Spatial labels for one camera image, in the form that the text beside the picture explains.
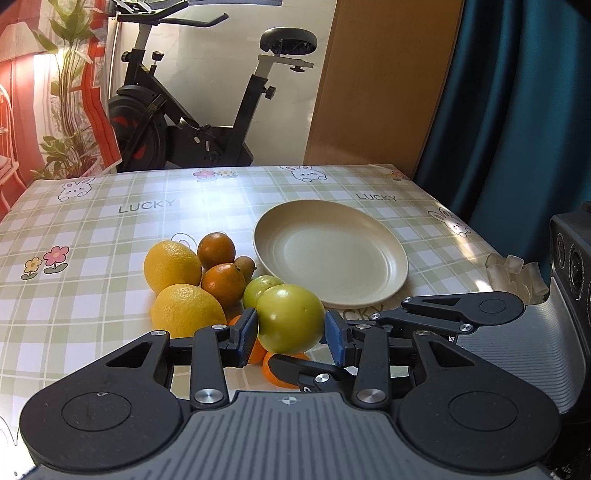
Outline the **yellow lemon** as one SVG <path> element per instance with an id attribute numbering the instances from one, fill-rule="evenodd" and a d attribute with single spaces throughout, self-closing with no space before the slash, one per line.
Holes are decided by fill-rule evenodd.
<path id="1" fill-rule="evenodd" d="M 150 289 L 159 294 L 175 284 L 198 286 L 202 267 L 197 255 L 188 247 L 165 240 L 158 242 L 147 252 L 143 273 Z"/>
<path id="2" fill-rule="evenodd" d="M 228 323 L 217 299 L 190 284 L 174 284 L 158 293 L 150 319 L 153 330 L 167 331 L 171 338 L 192 337 L 201 328 Z"/>

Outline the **orange mandarin front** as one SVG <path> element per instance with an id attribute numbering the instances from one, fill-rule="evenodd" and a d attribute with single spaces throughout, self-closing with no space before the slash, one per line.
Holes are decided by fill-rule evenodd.
<path id="1" fill-rule="evenodd" d="M 271 361 L 274 354 L 267 352 L 263 357 L 263 376 L 276 387 L 297 389 L 297 374 L 294 367 Z"/>

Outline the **green apple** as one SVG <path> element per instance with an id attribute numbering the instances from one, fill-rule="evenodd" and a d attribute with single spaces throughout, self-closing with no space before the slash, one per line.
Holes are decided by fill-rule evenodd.
<path id="1" fill-rule="evenodd" d="M 243 291 L 243 308 L 247 309 L 256 307 L 257 300 L 266 292 L 266 290 L 281 284 L 283 284 L 283 281 L 273 275 L 260 275 L 259 277 L 253 278 L 252 281 L 246 285 L 245 291 Z"/>
<path id="2" fill-rule="evenodd" d="M 310 350 L 324 335 L 325 308 L 307 289 L 293 284 L 270 287 L 256 302 L 259 342 L 267 351 L 294 355 Z"/>

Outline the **clear plastic table corner guard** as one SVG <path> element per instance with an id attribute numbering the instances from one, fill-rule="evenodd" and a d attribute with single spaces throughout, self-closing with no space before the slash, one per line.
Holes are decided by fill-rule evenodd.
<path id="1" fill-rule="evenodd" d="M 525 305 L 542 303 L 549 294 L 537 262 L 525 263 L 520 257 L 497 253 L 488 255 L 485 269 L 489 283 L 495 291 L 518 296 Z"/>

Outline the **small brown kiwi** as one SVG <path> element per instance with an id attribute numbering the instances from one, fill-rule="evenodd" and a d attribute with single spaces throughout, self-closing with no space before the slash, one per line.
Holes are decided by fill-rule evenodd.
<path id="1" fill-rule="evenodd" d="M 249 283 L 252 279 L 253 273 L 256 271 L 256 262 L 249 256 L 239 256 L 235 258 L 235 266 L 242 272 L 242 276 L 245 277 L 245 282 Z"/>

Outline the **dark orange tangerine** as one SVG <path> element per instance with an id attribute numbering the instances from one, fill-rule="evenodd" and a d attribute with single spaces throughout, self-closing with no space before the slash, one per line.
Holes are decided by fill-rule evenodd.
<path id="1" fill-rule="evenodd" d="M 232 263 L 235 260 L 235 244 L 222 232 L 212 232 L 204 236 L 197 246 L 197 257 L 205 270 Z"/>

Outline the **cream round plate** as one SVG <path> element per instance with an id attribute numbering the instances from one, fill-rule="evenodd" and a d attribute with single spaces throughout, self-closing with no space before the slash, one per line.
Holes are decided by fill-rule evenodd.
<path id="1" fill-rule="evenodd" d="M 257 220 L 253 247 L 267 272 L 308 289 L 327 307 L 383 303 L 408 278 L 408 255 L 396 235 L 341 203 L 307 199 L 276 205 Z"/>

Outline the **teal curtain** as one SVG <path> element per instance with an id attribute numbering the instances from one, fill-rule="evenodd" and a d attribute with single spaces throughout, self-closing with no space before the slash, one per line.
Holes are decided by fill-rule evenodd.
<path id="1" fill-rule="evenodd" d="M 590 196 L 590 5 L 469 1 L 416 183 L 504 254 L 536 260 Z"/>

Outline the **green plaid tablecloth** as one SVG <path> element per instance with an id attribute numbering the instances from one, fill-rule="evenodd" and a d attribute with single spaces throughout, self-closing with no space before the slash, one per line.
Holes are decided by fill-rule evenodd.
<path id="1" fill-rule="evenodd" d="M 252 255 L 274 205 L 322 199 L 379 220 L 409 256 L 410 295 L 486 291 L 493 248 L 388 166 L 168 170 L 38 181 L 1 223 L 1 448 L 18 444 L 24 403 L 150 325 L 149 248 L 221 231 Z"/>

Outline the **wooden panel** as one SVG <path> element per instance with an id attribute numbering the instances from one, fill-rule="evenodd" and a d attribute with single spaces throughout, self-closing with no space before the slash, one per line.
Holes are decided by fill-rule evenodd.
<path id="1" fill-rule="evenodd" d="M 446 83 L 461 1 L 339 1 L 304 164 L 417 168 Z"/>

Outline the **red room backdrop poster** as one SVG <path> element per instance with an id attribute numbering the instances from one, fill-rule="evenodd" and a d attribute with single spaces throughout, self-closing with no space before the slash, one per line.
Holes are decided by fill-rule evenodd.
<path id="1" fill-rule="evenodd" d="M 1 4 L 1 213 L 36 180 L 121 161 L 107 114 L 108 4 Z"/>

